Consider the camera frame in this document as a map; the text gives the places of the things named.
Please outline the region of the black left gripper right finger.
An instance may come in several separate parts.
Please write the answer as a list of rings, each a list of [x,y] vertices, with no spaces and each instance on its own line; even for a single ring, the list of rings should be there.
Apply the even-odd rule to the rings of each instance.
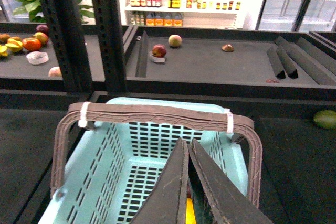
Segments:
[[[272,223],[230,181],[197,140],[188,145],[197,223]]]

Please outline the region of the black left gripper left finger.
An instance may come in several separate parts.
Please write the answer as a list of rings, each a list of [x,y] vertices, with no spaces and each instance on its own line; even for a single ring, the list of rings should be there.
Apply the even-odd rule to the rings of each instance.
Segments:
[[[131,223],[185,223],[189,153],[179,138],[153,188]]]

